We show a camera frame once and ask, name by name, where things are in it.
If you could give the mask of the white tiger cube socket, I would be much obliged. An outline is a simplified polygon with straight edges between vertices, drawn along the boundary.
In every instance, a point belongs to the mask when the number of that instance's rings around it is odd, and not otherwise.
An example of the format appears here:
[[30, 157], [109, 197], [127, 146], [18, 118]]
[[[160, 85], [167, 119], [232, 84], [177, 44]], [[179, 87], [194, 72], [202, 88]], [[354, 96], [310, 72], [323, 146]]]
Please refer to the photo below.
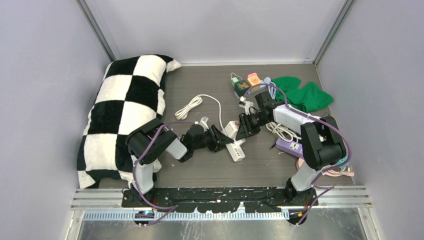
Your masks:
[[240, 127], [240, 123], [237, 120], [229, 121], [228, 124], [225, 126], [224, 131], [225, 134], [231, 138], [235, 139], [238, 133]]

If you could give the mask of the white power strip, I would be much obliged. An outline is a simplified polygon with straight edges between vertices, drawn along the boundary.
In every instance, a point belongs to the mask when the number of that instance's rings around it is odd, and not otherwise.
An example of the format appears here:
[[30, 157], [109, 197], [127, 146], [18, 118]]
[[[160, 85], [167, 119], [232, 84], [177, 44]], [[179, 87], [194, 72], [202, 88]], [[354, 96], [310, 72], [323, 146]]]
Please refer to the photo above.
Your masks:
[[226, 145], [226, 148], [234, 162], [242, 161], [246, 155], [241, 146], [235, 146], [234, 141]]

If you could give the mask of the white charger plug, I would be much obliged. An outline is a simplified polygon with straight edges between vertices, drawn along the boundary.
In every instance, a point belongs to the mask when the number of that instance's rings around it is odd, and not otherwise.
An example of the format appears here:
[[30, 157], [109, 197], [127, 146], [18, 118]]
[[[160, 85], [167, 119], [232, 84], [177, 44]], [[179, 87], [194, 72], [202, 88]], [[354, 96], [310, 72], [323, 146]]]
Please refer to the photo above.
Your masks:
[[246, 139], [245, 138], [242, 138], [242, 139], [239, 139], [239, 140], [235, 140], [234, 141], [234, 145], [236, 146], [236, 147], [239, 147], [239, 146], [241, 146], [244, 142], [246, 141]]

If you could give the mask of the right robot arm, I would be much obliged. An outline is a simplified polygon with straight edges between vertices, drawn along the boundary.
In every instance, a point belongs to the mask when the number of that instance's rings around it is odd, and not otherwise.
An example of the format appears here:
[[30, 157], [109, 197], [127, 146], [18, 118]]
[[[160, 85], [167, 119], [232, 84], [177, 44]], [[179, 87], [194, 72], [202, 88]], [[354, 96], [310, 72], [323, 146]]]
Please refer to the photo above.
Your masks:
[[251, 112], [246, 98], [240, 97], [239, 103], [245, 112], [239, 115], [240, 126], [235, 138], [240, 140], [257, 135], [262, 126], [271, 122], [282, 124], [300, 134], [304, 163], [287, 180], [284, 190], [287, 202], [299, 205], [311, 193], [322, 171], [347, 156], [337, 122], [331, 116], [313, 116], [283, 101], [275, 101], [269, 92], [261, 92], [255, 99], [259, 110]]

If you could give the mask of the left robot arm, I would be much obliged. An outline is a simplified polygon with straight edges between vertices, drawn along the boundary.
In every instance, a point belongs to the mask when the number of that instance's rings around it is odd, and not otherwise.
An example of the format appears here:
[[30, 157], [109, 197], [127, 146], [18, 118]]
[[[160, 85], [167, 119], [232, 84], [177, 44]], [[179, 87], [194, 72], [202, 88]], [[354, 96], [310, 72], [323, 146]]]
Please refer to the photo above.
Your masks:
[[148, 207], [153, 202], [154, 169], [163, 153], [170, 154], [183, 163], [189, 160], [194, 151], [208, 149], [219, 152], [233, 139], [219, 131], [215, 125], [194, 123], [185, 134], [178, 137], [158, 118], [155, 118], [132, 131], [125, 139], [128, 152], [133, 161], [133, 187], [136, 189], [134, 200], [141, 207]]

